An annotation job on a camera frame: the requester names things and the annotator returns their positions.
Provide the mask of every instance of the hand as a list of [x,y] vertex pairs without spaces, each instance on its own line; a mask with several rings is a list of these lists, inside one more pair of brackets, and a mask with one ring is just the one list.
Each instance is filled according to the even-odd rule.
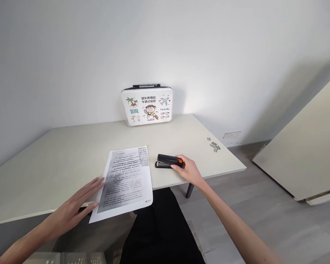
[[192,183],[196,187],[199,187],[205,183],[201,173],[199,172],[195,162],[184,155],[176,156],[184,161],[184,166],[180,168],[177,165],[171,165],[171,168],[178,171],[180,175],[188,182]]
[[89,212],[99,205],[98,202],[95,202],[88,205],[80,213],[78,212],[79,208],[104,186],[103,180],[103,177],[100,179],[95,178],[87,183],[34,230],[47,242],[58,238],[75,227]]

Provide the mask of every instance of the leg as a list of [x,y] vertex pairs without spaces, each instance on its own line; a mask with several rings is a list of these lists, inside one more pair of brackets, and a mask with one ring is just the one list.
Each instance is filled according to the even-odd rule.
[[192,191],[193,191],[193,188],[194,188],[194,185],[192,183],[190,183],[188,185],[188,189],[187,189],[187,193],[186,193],[186,198],[190,198],[191,197],[191,194],[192,194]]
[[204,264],[170,188],[153,191],[153,204],[139,211],[120,263]]

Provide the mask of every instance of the white desk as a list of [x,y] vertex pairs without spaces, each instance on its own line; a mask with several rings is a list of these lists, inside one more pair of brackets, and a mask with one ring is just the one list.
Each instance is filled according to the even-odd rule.
[[[215,153],[207,137],[221,150]],[[145,145],[154,190],[186,183],[175,170],[154,167],[159,153],[195,160],[203,178],[246,169],[193,115],[137,127],[122,121],[54,128],[0,167],[0,223],[53,212],[103,175],[110,150]]]

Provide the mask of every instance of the black stapler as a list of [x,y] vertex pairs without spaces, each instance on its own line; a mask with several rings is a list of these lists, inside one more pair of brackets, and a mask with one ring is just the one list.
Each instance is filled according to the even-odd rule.
[[172,164],[182,168],[184,163],[183,160],[178,157],[158,154],[158,161],[155,163],[155,167],[172,169],[170,166]]

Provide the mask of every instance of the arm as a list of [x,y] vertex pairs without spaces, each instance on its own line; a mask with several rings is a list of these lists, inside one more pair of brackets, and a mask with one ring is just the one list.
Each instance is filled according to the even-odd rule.
[[185,167],[176,165],[177,170],[188,182],[202,191],[217,216],[224,225],[227,233],[247,264],[281,263],[274,252],[254,233],[252,229],[210,188],[201,176],[195,162],[183,155],[177,156],[184,161]]
[[79,208],[101,187],[104,178],[95,178],[76,192],[70,199],[49,215],[27,235],[17,240],[1,257],[0,264],[21,264],[44,243],[58,238],[75,227],[98,203],[88,205],[83,211]]

